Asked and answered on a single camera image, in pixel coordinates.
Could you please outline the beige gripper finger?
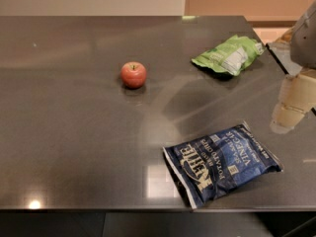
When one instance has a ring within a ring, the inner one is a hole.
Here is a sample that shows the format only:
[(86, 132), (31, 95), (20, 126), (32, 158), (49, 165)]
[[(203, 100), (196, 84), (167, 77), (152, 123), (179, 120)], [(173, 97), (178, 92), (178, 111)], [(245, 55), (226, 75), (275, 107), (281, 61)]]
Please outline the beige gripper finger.
[(288, 29), (284, 34), (276, 39), (276, 42), (290, 43), (292, 39), (293, 28)]
[(283, 79), (271, 121), (271, 130), (286, 134), (293, 130), (316, 107), (316, 70), (302, 69)]

